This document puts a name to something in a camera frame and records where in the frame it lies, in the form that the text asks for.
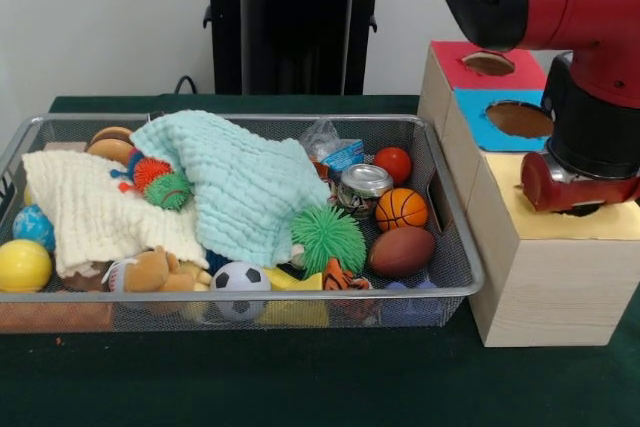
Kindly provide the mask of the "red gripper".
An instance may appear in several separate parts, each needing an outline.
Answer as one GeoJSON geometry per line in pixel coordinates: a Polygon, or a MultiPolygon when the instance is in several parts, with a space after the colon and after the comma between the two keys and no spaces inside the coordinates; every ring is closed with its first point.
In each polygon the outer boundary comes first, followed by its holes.
{"type": "Polygon", "coordinates": [[[639,198],[638,176],[615,180],[584,177],[565,170],[547,152],[529,152],[523,157],[520,183],[538,212],[621,204],[639,198]]]}

